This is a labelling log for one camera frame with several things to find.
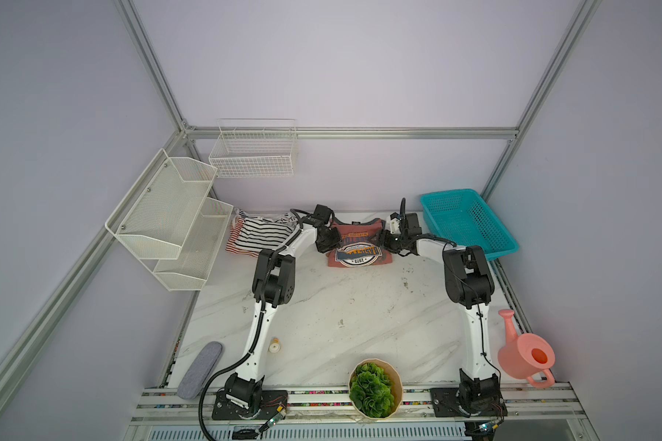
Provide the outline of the small yellow white toy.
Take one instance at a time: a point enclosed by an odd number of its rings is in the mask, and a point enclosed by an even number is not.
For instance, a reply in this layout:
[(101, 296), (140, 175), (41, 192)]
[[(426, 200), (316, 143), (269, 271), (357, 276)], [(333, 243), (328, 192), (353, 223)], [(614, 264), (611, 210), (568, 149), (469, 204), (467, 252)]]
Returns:
[(272, 354), (279, 353), (281, 351), (281, 342), (278, 338), (273, 338), (270, 341), (270, 345), (268, 346), (268, 351)]

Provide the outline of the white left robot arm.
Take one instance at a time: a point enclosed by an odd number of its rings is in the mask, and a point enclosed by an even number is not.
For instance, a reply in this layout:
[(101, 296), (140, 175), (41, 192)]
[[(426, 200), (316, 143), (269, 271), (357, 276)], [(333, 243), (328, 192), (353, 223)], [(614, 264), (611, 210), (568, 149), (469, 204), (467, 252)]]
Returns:
[(255, 308), (246, 341), (248, 349), (233, 365), (211, 374), (202, 387), (197, 416), (200, 431), (206, 440), (213, 440), (214, 436), (207, 428), (204, 401), (211, 384), (220, 376), (228, 376), (224, 384), (226, 404), (232, 404), (241, 410), (245, 417), (252, 417), (260, 412), (267, 354), (263, 344), (276, 313), (292, 299), (296, 281), (296, 258), (312, 245), (318, 252), (325, 253), (340, 242), (338, 229), (331, 226), (335, 213), (329, 207), (318, 204), (312, 213), (297, 209), (291, 209), (290, 213), (295, 220), (292, 234), (278, 247), (260, 250), (257, 257), (251, 286)]

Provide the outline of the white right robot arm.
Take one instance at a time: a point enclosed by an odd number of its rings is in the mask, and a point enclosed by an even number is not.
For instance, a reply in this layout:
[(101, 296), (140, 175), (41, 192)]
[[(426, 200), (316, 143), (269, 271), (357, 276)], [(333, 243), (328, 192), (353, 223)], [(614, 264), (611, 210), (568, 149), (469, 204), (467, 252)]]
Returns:
[(416, 255), (441, 264), (445, 292), (463, 311), (465, 361), (459, 369), (456, 411), (478, 416), (499, 406), (501, 372), (490, 360), (487, 335), (489, 303), (496, 286), (484, 249), (425, 233), (419, 215), (406, 210), (405, 200), (387, 218), (380, 240), (386, 251), (399, 257)]

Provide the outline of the white mesh lower shelf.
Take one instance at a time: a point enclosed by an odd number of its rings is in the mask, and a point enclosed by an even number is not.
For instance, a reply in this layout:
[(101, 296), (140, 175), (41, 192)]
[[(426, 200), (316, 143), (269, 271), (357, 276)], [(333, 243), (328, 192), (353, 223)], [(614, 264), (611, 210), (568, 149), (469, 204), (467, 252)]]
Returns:
[(159, 260), (154, 276), (169, 291), (196, 291), (206, 284), (228, 235), (234, 206), (206, 198), (175, 260)]

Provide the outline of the pink watering can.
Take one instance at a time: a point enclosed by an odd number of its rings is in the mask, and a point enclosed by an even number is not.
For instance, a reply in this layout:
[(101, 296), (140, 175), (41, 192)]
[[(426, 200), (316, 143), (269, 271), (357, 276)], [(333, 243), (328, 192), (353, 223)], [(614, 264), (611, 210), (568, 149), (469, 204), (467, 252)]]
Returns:
[(509, 376), (527, 380), (537, 389), (555, 385), (551, 368), (555, 365), (553, 347), (537, 334), (518, 334), (513, 322), (513, 310), (500, 310), (505, 325), (506, 343), (498, 351), (498, 363)]

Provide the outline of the black white striped tank top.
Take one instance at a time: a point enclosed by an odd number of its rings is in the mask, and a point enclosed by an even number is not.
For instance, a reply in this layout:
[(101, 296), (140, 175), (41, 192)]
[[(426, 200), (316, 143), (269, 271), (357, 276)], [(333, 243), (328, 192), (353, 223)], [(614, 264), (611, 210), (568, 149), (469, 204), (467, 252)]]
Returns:
[(241, 255), (254, 257), (263, 249), (279, 248), (292, 236), (297, 226), (296, 218), (290, 212), (269, 218), (236, 209), (234, 219), (236, 217), (245, 221), (237, 241), (238, 246), (245, 251)]

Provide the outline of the red white striped tank top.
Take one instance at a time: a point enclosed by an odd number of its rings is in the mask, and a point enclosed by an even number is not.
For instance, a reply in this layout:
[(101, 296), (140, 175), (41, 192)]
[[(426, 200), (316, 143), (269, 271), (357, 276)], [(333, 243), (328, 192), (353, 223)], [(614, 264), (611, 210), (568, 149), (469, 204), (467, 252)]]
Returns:
[(237, 244), (237, 241), (240, 237), (240, 233), (244, 226), (245, 226), (245, 221), (240, 217), (236, 217), (232, 221), (231, 232), (225, 245), (226, 252), (236, 255), (241, 255), (245, 252)]

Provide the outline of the teal plastic basket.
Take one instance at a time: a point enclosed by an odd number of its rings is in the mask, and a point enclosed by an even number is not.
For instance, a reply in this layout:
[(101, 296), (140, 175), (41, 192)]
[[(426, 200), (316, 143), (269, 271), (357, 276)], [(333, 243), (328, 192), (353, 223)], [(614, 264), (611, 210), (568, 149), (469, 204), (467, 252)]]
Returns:
[(454, 189), (420, 197), (430, 231), (459, 245), (479, 245), (488, 261), (511, 255), (520, 246), (507, 227), (472, 189)]

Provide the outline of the aluminium front rail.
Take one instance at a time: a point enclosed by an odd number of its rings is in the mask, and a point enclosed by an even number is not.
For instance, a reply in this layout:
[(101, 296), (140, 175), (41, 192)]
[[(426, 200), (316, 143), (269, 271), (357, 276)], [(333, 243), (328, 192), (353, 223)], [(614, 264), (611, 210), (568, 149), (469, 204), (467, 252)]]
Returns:
[[(435, 419), (430, 390), (439, 384), (411, 384), (391, 422)], [(287, 423), (360, 423), (365, 418), (352, 406), (346, 386), (290, 387)], [(501, 387), (508, 420), (585, 419), (586, 411), (568, 383), (540, 390), (527, 383)], [(132, 426), (193, 426), (198, 423), (198, 402), (180, 399), (173, 389), (146, 389), (136, 406)]]

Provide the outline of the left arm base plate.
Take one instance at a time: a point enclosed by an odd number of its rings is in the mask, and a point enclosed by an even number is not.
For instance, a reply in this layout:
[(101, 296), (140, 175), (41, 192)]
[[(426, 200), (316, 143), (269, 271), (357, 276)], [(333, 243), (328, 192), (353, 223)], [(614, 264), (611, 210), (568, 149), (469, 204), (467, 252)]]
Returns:
[(213, 421), (268, 420), (287, 407), (289, 393), (283, 390), (262, 390), (257, 401), (245, 407), (243, 401), (217, 391), (213, 410), (208, 412)]

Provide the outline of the dark red tank top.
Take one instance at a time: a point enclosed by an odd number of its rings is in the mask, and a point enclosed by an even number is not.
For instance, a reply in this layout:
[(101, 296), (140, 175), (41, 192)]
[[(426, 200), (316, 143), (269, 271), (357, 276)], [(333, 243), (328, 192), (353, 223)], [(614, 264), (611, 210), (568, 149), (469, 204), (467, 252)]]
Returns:
[(338, 246), (327, 254), (330, 268), (366, 268), (393, 263), (392, 255), (381, 244), (385, 222), (379, 218), (369, 222), (341, 222), (334, 218), (333, 227), (340, 233)]

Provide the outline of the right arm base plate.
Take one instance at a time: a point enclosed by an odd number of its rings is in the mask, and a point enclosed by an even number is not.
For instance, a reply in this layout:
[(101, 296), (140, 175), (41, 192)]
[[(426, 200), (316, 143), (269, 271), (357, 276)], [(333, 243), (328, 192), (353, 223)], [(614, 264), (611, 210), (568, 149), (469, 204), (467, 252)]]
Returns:
[(506, 404), (499, 391), (468, 391), (462, 388), (433, 388), (430, 400), (436, 417), (505, 417)]

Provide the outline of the grey oval pad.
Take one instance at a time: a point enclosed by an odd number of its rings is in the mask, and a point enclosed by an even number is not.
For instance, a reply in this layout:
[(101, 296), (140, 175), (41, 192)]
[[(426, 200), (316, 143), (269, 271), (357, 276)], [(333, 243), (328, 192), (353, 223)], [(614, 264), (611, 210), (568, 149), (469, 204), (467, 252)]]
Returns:
[(210, 342), (203, 347), (178, 385), (178, 398), (190, 401), (202, 393), (223, 352), (224, 345), (220, 342)]

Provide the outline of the green plant in pot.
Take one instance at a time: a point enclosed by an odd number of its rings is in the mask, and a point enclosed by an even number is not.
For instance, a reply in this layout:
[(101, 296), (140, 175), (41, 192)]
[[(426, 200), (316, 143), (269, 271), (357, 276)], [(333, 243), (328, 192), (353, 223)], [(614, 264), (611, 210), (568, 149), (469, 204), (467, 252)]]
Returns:
[(363, 360), (351, 372), (349, 400), (366, 418), (381, 420), (394, 415), (402, 404), (403, 393), (399, 373), (384, 360)]

